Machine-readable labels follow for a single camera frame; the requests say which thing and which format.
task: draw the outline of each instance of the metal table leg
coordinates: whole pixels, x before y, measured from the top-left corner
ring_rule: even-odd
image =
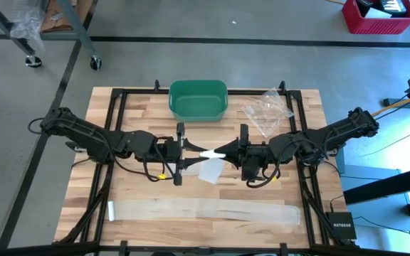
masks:
[[[63,15],[69,20],[72,29],[74,30],[80,42],[82,43],[83,47],[90,52],[91,68],[93,70],[99,70],[102,65],[102,61],[97,56],[93,42],[91,41],[90,36],[87,34],[85,27],[83,26],[81,20],[78,18],[77,13],[70,4],[69,0],[57,0],[56,2],[61,7]]]
[[[25,38],[12,38],[11,28],[12,23],[0,11],[0,29],[26,54],[25,64],[32,68],[40,67],[42,61],[40,58],[36,57],[35,50],[29,46],[28,41]]]

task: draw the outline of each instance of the gray concrete floor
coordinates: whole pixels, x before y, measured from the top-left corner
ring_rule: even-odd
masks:
[[[10,10],[2,1],[0,6]],[[100,1],[90,33],[410,42],[410,28],[400,36],[352,35],[340,8],[326,1],[294,0]],[[0,41],[0,227],[36,140],[26,125],[46,113],[73,47],[73,42],[44,43],[44,66],[34,70],[24,67],[23,53],[11,41]],[[410,78],[410,49],[175,43],[96,43],[95,47],[103,59],[102,70],[91,70],[89,55],[82,50],[62,102],[79,117],[85,116],[95,86],[152,87],[156,79],[162,86],[175,80],[219,79],[229,87],[265,88],[285,80],[288,88],[320,89],[331,123],[356,106],[373,112],[381,108],[381,99],[403,96]],[[346,164],[410,169],[409,163],[389,158],[403,152],[399,146],[358,157],[409,134],[410,110],[400,110],[380,123],[377,139],[347,145]],[[64,141],[49,139],[11,246],[52,241],[73,163]],[[374,244],[372,238],[378,236],[374,229],[359,231],[362,234],[362,241],[371,241],[362,246],[387,249],[387,244]]]

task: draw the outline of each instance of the green plastic bin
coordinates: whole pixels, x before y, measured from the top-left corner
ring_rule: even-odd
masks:
[[[227,109],[227,86],[219,80],[176,81],[169,107],[181,122],[217,122]]]

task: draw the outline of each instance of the black metal frame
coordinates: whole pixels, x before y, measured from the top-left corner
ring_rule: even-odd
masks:
[[[262,95],[265,90],[228,90],[229,95]],[[286,90],[285,83],[282,82],[278,88],[280,95],[286,97],[286,104],[290,110],[293,111],[293,101],[296,99],[298,104],[298,114],[301,123],[301,129],[307,129],[307,122],[305,111],[303,107],[303,98],[301,91],[299,90]],[[105,128],[110,129],[110,124],[113,118],[113,112],[116,107],[117,98],[120,97],[120,106],[117,115],[117,121],[115,130],[120,130],[122,126],[122,118],[125,112],[125,105],[127,98],[132,94],[161,94],[166,95],[169,93],[169,90],[160,89],[159,82],[156,81],[154,89],[113,89],[110,98],[110,104],[107,111],[107,117],[105,120]],[[290,118],[290,128],[292,132],[297,131],[295,124],[295,117]],[[34,170],[37,168],[37,164],[34,163]],[[300,190],[302,193],[303,201],[303,210],[305,213],[305,226],[307,230],[307,238],[310,244],[309,248],[303,249],[290,249],[287,248],[285,243],[280,243],[279,247],[274,248],[249,248],[249,247],[153,247],[153,246],[130,246],[127,244],[127,241],[122,241],[120,246],[102,246],[100,245],[100,239],[103,231],[103,223],[105,218],[105,212],[107,208],[107,200],[110,192],[110,182],[112,179],[113,173],[113,164],[107,165],[107,172],[105,174],[105,180],[102,187],[99,189],[98,184],[102,174],[103,165],[96,164],[95,174],[93,176],[93,182],[90,189],[90,197],[88,199],[88,208],[83,214],[82,218],[78,221],[77,225],[71,230],[68,236],[58,242],[54,242],[52,245],[42,245],[34,247],[22,247],[22,248],[11,248],[7,249],[11,235],[14,231],[16,221],[18,216],[23,208],[23,203],[26,199],[29,186],[31,182],[25,184],[26,178],[23,180],[21,195],[17,196],[21,198],[20,201],[16,202],[13,206],[10,215],[15,215],[17,218],[8,221],[4,227],[3,235],[0,239],[0,255],[77,255],[84,254],[89,252],[94,252],[96,255],[101,251],[114,251],[120,252],[120,255],[129,255],[130,252],[192,252],[200,255],[209,255],[212,253],[218,252],[231,252],[231,253],[275,253],[277,255],[288,256],[288,254],[310,254],[310,255],[410,255],[400,252],[386,252],[381,250],[367,250],[360,249],[357,246],[349,245],[342,246],[339,245],[337,240],[337,234],[333,230],[333,227],[330,225],[330,222],[325,217],[325,214],[322,211],[322,201],[320,198],[320,189],[317,182],[317,176],[315,171],[310,168],[311,176],[311,186],[314,196],[308,189],[308,184],[306,182],[304,168],[300,162],[297,161],[298,168],[298,178]],[[361,196],[365,199],[366,189],[362,187],[357,188],[359,193],[353,193],[351,191],[345,191],[345,198],[349,199],[353,203],[355,199],[352,200],[355,196]],[[372,198],[380,197],[381,195],[372,195]],[[100,210],[98,213],[97,227],[94,233],[94,238],[92,241],[88,241],[88,233],[90,229],[91,216],[95,212],[95,209],[100,204]],[[312,226],[312,216],[310,212],[310,207],[316,212],[316,215],[320,224],[320,234],[322,238],[322,244],[317,244],[315,242],[314,228]],[[334,240],[335,245],[330,245],[330,237]]]

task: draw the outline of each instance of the black metal stand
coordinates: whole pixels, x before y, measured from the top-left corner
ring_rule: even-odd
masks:
[[[262,95],[265,90],[228,90],[229,95]],[[298,104],[298,114],[300,117],[300,123],[302,130],[307,129],[306,116],[303,108],[303,99],[301,91],[299,90],[286,90],[284,82],[281,83],[278,92],[282,96],[286,96],[286,102],[289,109],[293,110],[292,99],[295,99]],[[105,120],[105,128],[110,128],[110,123],[112,121],[113,110],[116,105],[116,99],[120,97],[120,106],[117,114],[117,121],[115,130],[120,130],[122,126],[122,119],[125,111],[125,105],[129,95],[131,94],[161,94],[167,95],[168,90],[160,89],[159,82],[156,82],[155,89],[113,89],[110,104],[107,111],[107,117]],[[295,126],[295,118],[290,118],[291,131],[296,132],[297,128]],[[7,249],[7,244],[0,247],[0,255],[79,255],[94,252],[97,255],[101,251],[113,251],[119,252],[120,255],[128,255],[129,252],[192,252],[199,255],[210,255],[218,252],[231,252],[231,253],[274,253],[280,256],[288,256],[289,254],[309,254],[309,255],[410,255],[406,253],[398,252],[385,252],[379,250],[363,250],[354,246],[349,241],[340,239],[340,236],[334,230],[325,214],[322,211],[322,201],[320,199],[320,189],[317,182],[317,176],[315,172],[310,170],[311,175],[311,185],[313,194],[309,191],[308,184],[306,183],[306,178],[304,174],[305,167],[297,161],[299,185],[302,202],[303,202],[303,212],[305,214],[305,226],[307,230],[308,242],[310,243],[310,248],[304,249],[291,249],[288,248],[285,243],[281,243],[278,248],[235,248],[235,247],[149,247],[149,246],[130,246],[127,241],[122,241],[120,246],[102,246],[100,245],[100,240],[103,231],[103,223],[105,218],[105,211],[107,207],[107,200],[110,191],[110,182],[112,180],[113,174],[113,164],[107,165],[107,172],[105,174],[105,180],[103,181],[102,188],[98,190],[98,184],[100,175],[102,173],[102,165],[96,164],[95,175],[93,177],[93,182],[90,189],[90,197],[88,199],[88,208],[83,214],[82,218],[78,221],[77,225],[70,231],[70,233],[61,241],[55,242],[52,245],[43,245],[35,247],[23,247],[16,249]],[[364,200],[371,200],[373,198],[381,197],[379,193],[367,193],[366,189],[360,188],[357,191],[346,191],[345,198],[350,201],[357,203]],[[90,219],[91,215],[99,207],[97,227],[95,230],[94,238],[91,242],[88,242],[88,233],[90,229]],[[320,234],[323,245],[318,245],[315,242],[314,228],[312,225],[312,216],[310,208],[314,210],[318,216],[320,224]],[[9,225],[6,225],[4,229],[11,230]],[[75,242],[78,236],[81,234],[80,242]],[[334,240],[335,245],[330,245],[329,236]]]

